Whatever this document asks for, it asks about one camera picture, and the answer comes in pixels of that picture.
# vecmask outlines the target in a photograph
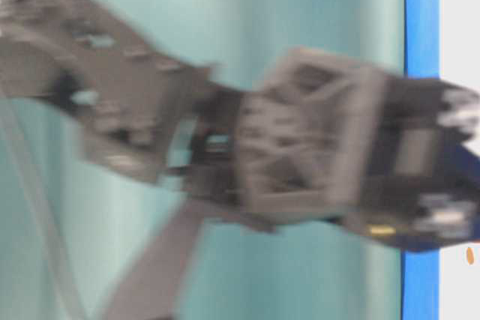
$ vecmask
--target light blue wall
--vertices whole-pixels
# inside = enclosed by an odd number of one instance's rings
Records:
[[[403,70],[404,0],[102,0],[162,49],[221,64],[242,88],[289,46],[308,45]],[[181,194],[146,187],[79,160],[76,125],[18,102],[88,311]],[[66,319],[5,147],[0,147],[0,319]],[[321,223],[277,236],[209,226],[179,312],[191,320],[399,319],[400,259]]]

